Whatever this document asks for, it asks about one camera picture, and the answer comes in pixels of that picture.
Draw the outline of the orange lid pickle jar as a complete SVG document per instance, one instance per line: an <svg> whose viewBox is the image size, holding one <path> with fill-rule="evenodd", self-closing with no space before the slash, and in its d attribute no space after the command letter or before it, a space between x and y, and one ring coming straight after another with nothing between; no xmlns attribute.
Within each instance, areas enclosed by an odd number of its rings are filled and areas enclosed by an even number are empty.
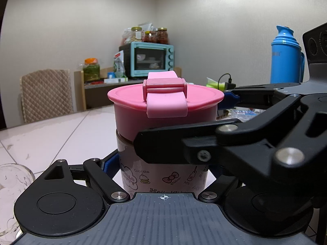
<svg viewBox="0 0 327 245"><path fill-rule="evenodd" d="M83 73L85 82L100 80L100 65L97 58L87 58L84 60Z"/></svg>

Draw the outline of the red contents jar right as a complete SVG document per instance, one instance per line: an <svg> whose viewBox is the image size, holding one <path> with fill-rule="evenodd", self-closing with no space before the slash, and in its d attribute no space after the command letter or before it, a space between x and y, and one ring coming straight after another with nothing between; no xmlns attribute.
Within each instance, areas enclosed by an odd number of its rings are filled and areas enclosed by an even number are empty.
<svg viewBox="0 0 327 245"><path fill-rule="evenodd" d="M156 43L169 44L167 28L158 28L156 32Z"/></svg>

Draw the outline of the pink bottle cap with strap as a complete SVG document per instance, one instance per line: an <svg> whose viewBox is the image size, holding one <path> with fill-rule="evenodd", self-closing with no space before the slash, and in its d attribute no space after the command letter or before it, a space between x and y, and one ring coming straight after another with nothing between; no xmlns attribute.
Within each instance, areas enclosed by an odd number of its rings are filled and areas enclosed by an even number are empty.
<svg viewBox="0 0 327 245"><path fill-rule="evenodd" d="M223 98L222 91L188 84L174 71L150 72L141 84L108 92L118 134L130 141L148 128L214 121Z"/></svg>

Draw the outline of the red contents jar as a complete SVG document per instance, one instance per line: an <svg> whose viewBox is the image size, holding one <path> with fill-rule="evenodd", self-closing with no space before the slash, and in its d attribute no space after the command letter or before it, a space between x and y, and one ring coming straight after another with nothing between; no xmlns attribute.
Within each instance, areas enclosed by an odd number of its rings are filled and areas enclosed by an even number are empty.
<svg viewBox="0 0 327 245"><path fill-rule="evenodd" d="M156 32L156 43L169 44L167 28L158 28Z"/></svg>
<svg viewBox="0 0 327 245"><path fill-rule="evenodd" d="M155 30L146 31L144 33L142 41L146 43L157 43L156 31Z"/></svg>

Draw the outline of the wooden side shelf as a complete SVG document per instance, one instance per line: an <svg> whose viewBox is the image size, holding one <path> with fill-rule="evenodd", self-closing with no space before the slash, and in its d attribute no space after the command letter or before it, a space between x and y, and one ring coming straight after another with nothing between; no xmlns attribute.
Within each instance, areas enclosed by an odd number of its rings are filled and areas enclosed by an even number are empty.
<svg viewBox="0 0 327 245"><path fill-rule="evenodd" d="M141 80L128 80L126 82L110 82L105 83L104 79L113 68L104 68L100 70L101 81L99 84L89 84L84 82L83 70L75 71L73 73L73 90L76 111L82 112L88 109L96 109L112 105L113 103L108 99L107 94L110 90L121 86L135 85L143 83Z"/></svg>

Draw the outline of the black power adapter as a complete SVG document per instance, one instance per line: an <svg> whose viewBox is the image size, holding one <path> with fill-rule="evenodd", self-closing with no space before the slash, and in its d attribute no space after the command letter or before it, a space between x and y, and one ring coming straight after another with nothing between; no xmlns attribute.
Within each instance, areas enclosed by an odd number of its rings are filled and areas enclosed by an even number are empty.
<svg viewBox="0 0 327 245"><path fill-rule="evenodd" d="M228 82L226 82L225 84L224 84L224 90L226 91L226 90L232 90L232 89L235 89L236 88L236 84L234 84L234 83L228 83Z"/></svg>

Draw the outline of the glass jar yellow lid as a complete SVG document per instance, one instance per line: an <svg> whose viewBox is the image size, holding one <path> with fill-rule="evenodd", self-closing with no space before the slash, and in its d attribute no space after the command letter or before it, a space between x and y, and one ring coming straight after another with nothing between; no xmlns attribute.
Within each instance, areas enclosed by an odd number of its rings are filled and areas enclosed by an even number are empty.
<svg viewBox="0 0 327 245"><path fill-rule="evenodd" d="M142 41L142 28L141 27L132 27L131 28L131 42L133 41Z"/></svg>

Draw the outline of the clear drinking glass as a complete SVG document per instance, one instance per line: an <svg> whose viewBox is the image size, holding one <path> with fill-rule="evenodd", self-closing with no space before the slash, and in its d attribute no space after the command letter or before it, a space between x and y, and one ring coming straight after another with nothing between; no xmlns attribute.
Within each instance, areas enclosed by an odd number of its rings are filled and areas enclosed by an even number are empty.
<svg viewBox="0 0 327 245"><path fill-rule="evenodd" d="M1 244L11 244L16 239L19 225L14 205L34 180L34 174L24 165L1 165Z"/></svg>

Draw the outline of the pink patterned bottle body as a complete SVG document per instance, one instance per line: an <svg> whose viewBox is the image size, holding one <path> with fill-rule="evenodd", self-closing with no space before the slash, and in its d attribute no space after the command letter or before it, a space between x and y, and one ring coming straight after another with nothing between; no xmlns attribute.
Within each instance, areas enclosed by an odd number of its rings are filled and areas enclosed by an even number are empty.
<svg viewBox="0 0 327 245"><path fill-rule="evenodd" d="M147 164L132 143L116 132L123 188L134 193L194 193L206 188L206 165Z"/></svg>

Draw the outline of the red contents jar middle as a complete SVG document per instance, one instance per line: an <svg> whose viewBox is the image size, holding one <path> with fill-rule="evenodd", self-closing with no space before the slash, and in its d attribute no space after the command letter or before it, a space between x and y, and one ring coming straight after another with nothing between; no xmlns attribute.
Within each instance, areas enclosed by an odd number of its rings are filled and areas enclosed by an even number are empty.
<svg viewBox="0 0 327 245"><path fill-rule="evenodd" d="M155 30L146 31L144 33L142 41L146 43L157 43L156 31Z"/></svg>

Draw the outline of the blue thermos flask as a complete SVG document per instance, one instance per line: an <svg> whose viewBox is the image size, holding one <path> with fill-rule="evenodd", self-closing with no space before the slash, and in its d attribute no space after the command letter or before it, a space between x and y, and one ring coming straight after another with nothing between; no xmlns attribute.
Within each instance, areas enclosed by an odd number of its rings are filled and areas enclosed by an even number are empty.
<svg viewBox="0 0 327 245"><path fill-rule="evenodd" d="M278 35L271 43L270 83L302 83L305 55L289 27L277 26Z"/></svg>

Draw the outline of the teal toaster oven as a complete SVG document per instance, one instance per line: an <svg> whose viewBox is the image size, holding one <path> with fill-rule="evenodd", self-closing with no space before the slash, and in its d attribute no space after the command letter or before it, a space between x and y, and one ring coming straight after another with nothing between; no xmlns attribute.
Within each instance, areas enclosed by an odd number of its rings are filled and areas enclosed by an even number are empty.
<svg viewBox="0 0 327 245"><path fill-rule="evenodd" d="M124 69L128 79L146 78L149 72L174 69L173 45L133 41L119 47L124 54Z"/></svg>

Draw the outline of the green packet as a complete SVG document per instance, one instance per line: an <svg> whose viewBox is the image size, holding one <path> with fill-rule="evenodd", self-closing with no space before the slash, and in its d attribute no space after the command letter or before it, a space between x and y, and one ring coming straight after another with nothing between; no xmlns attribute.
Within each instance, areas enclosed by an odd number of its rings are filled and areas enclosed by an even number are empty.
<svg viewBox="0 0 327 245"><path fill-rule="evenodd" d="M225 90L225 82L218 82L215 81L211 78L207 78L207 87L213 88L213 89L218 89L220 91L224 91Z"/></svg>

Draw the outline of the blue white tissue pack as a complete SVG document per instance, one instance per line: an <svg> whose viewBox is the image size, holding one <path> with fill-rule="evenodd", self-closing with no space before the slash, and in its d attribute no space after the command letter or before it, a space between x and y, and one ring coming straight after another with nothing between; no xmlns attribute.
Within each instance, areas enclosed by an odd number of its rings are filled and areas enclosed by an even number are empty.
<svg viewBox="0 0 327 245"><path fill-rule="evenodd" d="M247 122L263 112L264 110L262 109L255 109L254 111L251 109L248 110L232 109L231 118L238 119L241 122Z"/></svg>

